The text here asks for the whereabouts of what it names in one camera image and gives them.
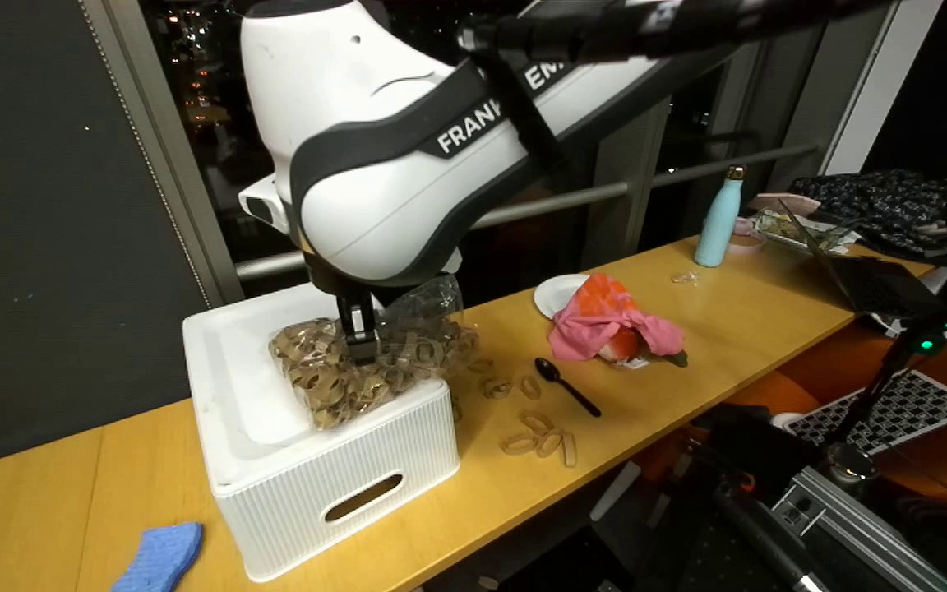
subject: white plate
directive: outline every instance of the white plate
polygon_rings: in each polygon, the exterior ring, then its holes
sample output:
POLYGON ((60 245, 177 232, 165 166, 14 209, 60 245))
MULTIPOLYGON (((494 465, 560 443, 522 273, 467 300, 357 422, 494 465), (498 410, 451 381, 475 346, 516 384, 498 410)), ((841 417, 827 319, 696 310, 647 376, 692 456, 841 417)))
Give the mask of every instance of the white plate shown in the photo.
POLYGON ((556 314, 563 314, 581 283, 585 273, 543 279, 531 292, 539 316, 552 319, 556 314))

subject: wooden table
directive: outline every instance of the wooden table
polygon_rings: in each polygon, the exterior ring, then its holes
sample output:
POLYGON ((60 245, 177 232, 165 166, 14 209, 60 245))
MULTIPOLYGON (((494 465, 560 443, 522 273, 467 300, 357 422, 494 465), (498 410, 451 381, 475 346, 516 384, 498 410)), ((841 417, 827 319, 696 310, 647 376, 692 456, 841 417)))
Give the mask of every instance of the wooden table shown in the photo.
MULTIPOLYGON (((550 384, 539 384, 539 402, 520 387, 487 397, 452 384, 461 474, 270 586, 247 584, 210 500, 190 402, 3 456, 0 588, 111 588, 142 534, 180 519, 208 528, 180 588, 414 588, 852 322, 789 249, 730 256, 720 270, 692 268, 691 249, 681 239, 601 268, 640 310, 684 326, 691 370, 563 367, 601 417, 550 384), (498 451, 520 430, 522 407, 574 435, 574 466, 498 451)), ((550 353, 550 322, 528 292, 473 307, 463 322, 475 329, 495 379, 531 376, 531 359, 550 353)))

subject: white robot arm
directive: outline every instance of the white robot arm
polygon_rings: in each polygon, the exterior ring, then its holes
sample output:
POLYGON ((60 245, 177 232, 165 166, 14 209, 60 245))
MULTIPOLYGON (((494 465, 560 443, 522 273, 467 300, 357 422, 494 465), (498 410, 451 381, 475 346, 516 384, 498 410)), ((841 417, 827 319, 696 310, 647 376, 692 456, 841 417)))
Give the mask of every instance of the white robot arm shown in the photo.
POLYGON ((776 0, 539 0, 463 29, 471 59, 447 66, 394 39, 357 0, 255 3, 240 52, 273 175, 240 204, 292 237, 313 283, 338 296, 353 355, 372 359, 367 287, 435 276, 536 166, 604 139, 720 62, 733 39, 836 11, 767 7, 776 0))

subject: blue bottle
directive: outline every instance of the blue bottle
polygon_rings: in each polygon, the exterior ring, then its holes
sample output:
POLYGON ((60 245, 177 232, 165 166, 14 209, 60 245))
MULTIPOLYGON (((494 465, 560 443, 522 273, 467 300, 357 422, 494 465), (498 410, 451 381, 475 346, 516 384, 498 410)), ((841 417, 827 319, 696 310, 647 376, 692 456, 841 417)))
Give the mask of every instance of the blue bottle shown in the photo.
POLYGON ((720 268, 727 260, 736 213, 738 213, 743 168, 727 171, 722 189, 714 196, 711 212, 703 216, 696 264, 720 268))

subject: blue sponge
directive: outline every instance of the blue sponge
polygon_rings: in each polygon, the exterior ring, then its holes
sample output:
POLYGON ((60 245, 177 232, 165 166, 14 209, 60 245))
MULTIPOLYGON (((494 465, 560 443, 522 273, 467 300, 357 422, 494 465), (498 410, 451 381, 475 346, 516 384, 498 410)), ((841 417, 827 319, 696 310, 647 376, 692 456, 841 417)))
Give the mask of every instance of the blue sponge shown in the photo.
POLYGON ((142 549, 111 592, 172 592, 199 555, 205 528, 177 522, 143 531, 142 549))

